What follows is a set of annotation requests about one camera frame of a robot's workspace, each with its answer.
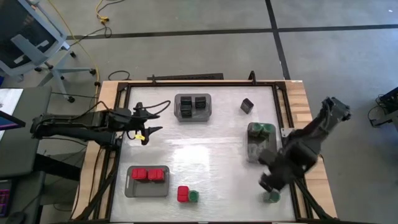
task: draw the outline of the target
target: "red cube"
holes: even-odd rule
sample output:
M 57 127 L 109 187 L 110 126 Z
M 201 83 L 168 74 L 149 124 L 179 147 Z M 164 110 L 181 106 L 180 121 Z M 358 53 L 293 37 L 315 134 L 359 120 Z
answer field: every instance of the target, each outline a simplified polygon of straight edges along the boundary
M 151 181 L 161 182 L 164 181 L 163 169 L 151 169 L 148 170 L 148 179 Z
M 189 202 L 189 188 L 187 186 L 179 186 L 177 189 L 177 201 Z
M 131 173 L 131 177 L 134 180 L 146 180 L 147 179 L 147 170 L 144 168 L 133 169 Z

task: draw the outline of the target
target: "office chair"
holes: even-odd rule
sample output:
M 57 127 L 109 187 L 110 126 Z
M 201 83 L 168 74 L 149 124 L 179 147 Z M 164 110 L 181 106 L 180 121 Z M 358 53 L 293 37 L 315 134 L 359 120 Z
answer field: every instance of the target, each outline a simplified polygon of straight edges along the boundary
M 47 20 L 38 15 L 32 5 Z M 64 97 L 73 103 L 75 99 L 67 95 L 62 74 L 84 71 L 96 74 L 92 68 L 63 67 L 69 55 L 73 58 L 76 55 L 66 43 L 66 33 L 42 9 L 38 1 L 0 0 L 0 27 L 0 70 L 10 77 L 22 81 L 26 72 L 33 69 L 37 72 L 46 70 L 48 74 L 38 86 L 43 86 L 54 78 Z M 49 64 L 47 61 L 58 52 L 64 55 L 56 64 Z

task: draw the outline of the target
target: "black cube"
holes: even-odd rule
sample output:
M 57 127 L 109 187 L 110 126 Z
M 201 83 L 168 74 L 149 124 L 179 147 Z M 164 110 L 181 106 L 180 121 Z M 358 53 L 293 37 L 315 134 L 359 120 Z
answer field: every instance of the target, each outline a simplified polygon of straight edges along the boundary
M 249 99 L 244 99 L 241 105 L 241 109 L 246 113 L 249 114 L 250 111 L 253 109 L 254 104 Z
M 181 102 L 181 105 L 192 106 L 192 97 L 191 96 L 181 96 L 180 102 Z
M 182 105 L 180 107 L 181 117 L 191 118 L 192 117 L 192 105 Z
M 195 108 L 196 109 L 205 109 L 206 108 L 206 97 L 205 96 L 195 97 Z

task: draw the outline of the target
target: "monitor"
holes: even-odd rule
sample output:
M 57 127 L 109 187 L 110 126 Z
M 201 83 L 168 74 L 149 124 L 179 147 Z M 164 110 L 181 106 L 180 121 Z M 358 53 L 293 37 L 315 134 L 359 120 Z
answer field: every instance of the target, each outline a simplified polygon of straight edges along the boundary
M 25 122 L 0 111 L 0 131 L 23 127 L 25 127 Z

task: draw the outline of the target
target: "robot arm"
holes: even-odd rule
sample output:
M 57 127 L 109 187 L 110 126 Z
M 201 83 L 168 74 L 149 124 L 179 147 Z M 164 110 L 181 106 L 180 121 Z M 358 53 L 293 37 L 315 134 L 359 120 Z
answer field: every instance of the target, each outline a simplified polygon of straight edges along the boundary
M 259 184 L 271 192 L 280 191 L 285 185 L 295 179 L 304 177 L 318 160 L 321 143 L 335 126 L 349 120 L 349 106 L 336 98 L 326 98 L 322 101 L 322 109 L 318 116 L 303 129 L 290 133 L 285 140 L 285 146 L 271 160 L 270 154 L 261 153 L 259 162 L 268 165 L 269 175 L 262 174 Z
M 104 110 L 87 112 L 82 115 L 42 114 L 33 119 L 30 128 L 33 138 L 42 139 L 53 135 L 68 136 L 85 141 L 95 141 L 108 149 L 120 147 L 121 141 L 116 132 L 141 132 L 144 139 L 142 145 L 149 142 L 149 136 L 162 127 L 145 128 L 148 119 L 159 118 L 159 115 L 149 113 L 138 103 L 133 114 L 128 109 Z

